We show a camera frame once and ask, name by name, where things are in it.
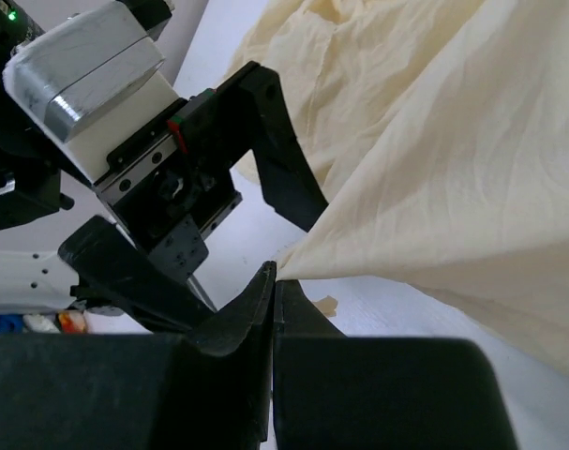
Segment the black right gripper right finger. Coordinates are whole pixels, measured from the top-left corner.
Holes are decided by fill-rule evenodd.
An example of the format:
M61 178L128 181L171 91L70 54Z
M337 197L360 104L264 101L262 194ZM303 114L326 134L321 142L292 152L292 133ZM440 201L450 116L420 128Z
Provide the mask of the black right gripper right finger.
M514 449L494 370L472 342L348 337L297 281L275 291L280 449Z

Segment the cream yellow jacket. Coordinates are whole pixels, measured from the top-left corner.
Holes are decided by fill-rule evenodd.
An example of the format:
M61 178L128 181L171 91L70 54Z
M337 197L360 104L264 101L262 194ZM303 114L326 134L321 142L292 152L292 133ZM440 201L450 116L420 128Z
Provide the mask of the cream yellow jacket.
M329 202L282 278L410 284L569 376L569 1L272 1L250 61Z

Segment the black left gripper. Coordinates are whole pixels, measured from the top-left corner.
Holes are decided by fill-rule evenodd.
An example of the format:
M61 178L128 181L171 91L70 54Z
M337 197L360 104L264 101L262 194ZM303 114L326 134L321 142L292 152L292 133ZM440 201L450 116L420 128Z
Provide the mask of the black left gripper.
M216 94L224 163L185 140L187 130L211 127ZM242 201L229 168L247 152L264 201L309 231L328 201L297 141L278 74L251 61L217 91L176 100L110 152L95 191L134 247L104 217L90 218L57 250L79 277L70 295L89 307L120 308L154 332L185 333L212 317L176 281L206 260L206 238Z

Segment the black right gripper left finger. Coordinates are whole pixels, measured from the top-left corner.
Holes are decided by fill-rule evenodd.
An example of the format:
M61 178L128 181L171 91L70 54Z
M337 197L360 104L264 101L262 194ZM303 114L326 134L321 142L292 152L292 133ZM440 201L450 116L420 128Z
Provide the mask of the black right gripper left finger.
M275 278L184 335L0 335L0 449L259 448Z

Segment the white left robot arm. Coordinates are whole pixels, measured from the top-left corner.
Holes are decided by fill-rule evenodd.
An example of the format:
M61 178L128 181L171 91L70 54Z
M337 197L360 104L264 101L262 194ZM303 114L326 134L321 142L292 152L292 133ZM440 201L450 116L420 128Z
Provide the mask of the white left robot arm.
M241 202L232 166L252 153L262 195L309 230L327 200L292 129L280 78L249 62L188 98L160 73L169 1L110 1L51 30L0 1L0 231L71 209L64 174L106 217L57 251L65 292L121 308L153 332L212 315L190 288L205 240Z

